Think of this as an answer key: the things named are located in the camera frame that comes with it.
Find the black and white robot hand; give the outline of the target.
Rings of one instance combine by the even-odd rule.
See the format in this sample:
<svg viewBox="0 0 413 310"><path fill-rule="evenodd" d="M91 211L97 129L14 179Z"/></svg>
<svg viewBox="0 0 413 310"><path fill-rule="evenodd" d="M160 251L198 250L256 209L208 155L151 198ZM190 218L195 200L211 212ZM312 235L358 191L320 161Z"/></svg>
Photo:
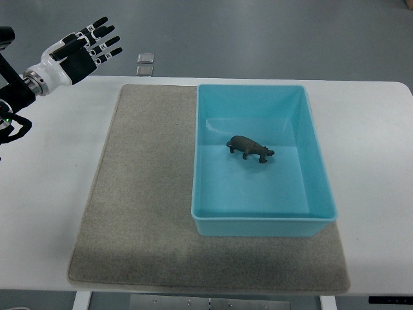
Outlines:
<svg viewBox="0 0 413 310"><path fill-rule="evenodd" d="M104 16L43 52L41 62L32 70L47 86L47 92L62 85L75 85L122 52L122 48L114 46L120 37L108 37L115 27L107 22Z"/></svg>

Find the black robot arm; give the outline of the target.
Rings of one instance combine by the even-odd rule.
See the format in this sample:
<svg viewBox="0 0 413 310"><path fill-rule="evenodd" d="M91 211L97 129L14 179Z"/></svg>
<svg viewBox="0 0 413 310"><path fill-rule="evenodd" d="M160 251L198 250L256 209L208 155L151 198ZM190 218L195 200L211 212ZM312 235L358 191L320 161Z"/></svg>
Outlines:
<svg viewBox="0 0 413 310"><path fill-rule="evenodd" d="M1 76L6 85L1 87L1 144L22 138L32 122L17 113L35 101L36 96L50 93L46 79L33 70L20 76L8 61L1 57Z"/></svg>

